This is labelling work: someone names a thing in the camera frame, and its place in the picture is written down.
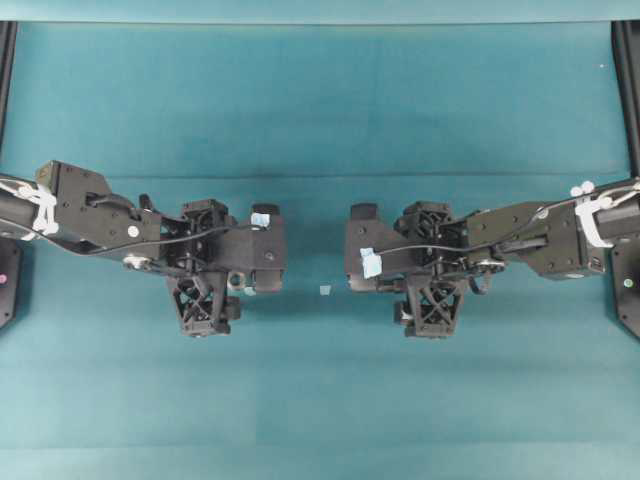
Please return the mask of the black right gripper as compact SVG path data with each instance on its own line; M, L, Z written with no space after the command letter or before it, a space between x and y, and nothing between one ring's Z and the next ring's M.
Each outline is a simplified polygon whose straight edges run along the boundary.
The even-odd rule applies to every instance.
M394 321L407 337L444 339L454 334L468 283L466 224L446 203L417 201L394 229L416 245L407 251L416 270L403 276L406 299L395 304Z

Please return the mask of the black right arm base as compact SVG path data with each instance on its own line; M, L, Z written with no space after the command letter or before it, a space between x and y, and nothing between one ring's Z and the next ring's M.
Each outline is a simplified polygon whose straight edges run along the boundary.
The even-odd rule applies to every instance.
M608 256L613 320L639 342L639 239L616 237Z

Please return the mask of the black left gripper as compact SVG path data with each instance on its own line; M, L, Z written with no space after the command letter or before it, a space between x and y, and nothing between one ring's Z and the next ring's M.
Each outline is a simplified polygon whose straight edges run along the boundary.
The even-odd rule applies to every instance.
M216 241L237 221L226 205L205 199L186 203L178 217L165 217L161 247L166 283L181 333L189 337L228 335L240 303L228 295L229 271L215 264Z

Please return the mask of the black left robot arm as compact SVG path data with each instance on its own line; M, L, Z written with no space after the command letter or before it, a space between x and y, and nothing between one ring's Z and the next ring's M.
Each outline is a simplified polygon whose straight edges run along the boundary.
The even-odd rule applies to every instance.
M114 193L99 173L51 161L32 181L1 178L1 233L46 240L83 257L117 261L131 271L163 276L183 334L227 335L240 315L227 294L228 273L212 261L215 241L236 220L214 199L192 201L177 216Z

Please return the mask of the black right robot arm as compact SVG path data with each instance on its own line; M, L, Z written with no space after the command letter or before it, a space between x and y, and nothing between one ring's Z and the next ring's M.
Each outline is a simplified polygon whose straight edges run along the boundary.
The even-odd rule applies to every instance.
M523 202L455 219L448 205L416 202L394 225L408 243L406 293L396 320L408 336L453 333L464 294L487 294L513 263L563 281L611 273L618 319L639 333L639 180L585 182L556 202Z

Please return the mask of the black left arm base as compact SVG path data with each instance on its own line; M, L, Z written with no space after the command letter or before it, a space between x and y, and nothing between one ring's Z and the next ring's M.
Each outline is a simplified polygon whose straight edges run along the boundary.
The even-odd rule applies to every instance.
M23 254L11 239L1 240L0 254L0 327L4 328L15 318Z

